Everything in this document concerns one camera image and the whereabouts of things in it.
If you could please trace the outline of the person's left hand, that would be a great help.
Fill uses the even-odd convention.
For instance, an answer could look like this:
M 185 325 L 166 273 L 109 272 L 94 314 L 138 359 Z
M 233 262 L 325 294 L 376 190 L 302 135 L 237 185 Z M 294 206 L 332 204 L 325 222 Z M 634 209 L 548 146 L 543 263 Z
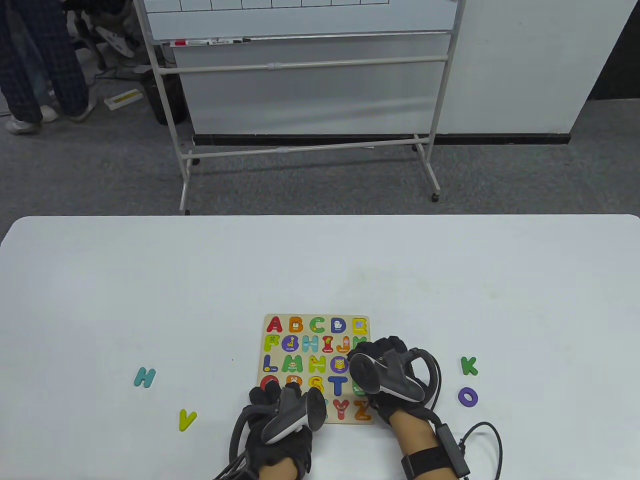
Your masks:
M 256 479 L 299 480 L 311 470 L 313 433 L 326 416 L 322 393 L 312 388 L 302 393 L 297 382 L 281 386 L 269 381 L 249 391 L 245 425 L 246 471 Z

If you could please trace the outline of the person's right hand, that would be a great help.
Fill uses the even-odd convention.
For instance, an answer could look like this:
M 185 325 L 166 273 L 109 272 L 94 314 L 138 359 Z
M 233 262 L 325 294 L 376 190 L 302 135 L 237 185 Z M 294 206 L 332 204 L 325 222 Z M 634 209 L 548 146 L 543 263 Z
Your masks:
M 424 349 L 409 349 L 397 336 L 359 343 L 348 355 L 352 381 L 365 393 L 369 405 L 387 424 L 403 411 L 441 426 L 434 412 L 441 393 L 438 361 Z

